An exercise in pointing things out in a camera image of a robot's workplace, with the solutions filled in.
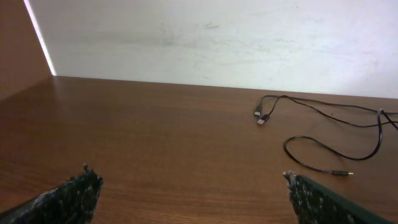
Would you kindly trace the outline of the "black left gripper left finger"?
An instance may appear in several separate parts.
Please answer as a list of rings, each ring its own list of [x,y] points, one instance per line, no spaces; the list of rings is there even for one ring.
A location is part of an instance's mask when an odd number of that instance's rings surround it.
[[[102,185],[103,178],[84,164],[82,174],[1,212],[1,223],[91,223]]]

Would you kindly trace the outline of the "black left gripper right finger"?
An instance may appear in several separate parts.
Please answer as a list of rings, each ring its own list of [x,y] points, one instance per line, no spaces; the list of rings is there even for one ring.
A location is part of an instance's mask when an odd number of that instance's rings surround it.
[[[304,175],[284,172],[283,176],[299,223],[391,224]]]

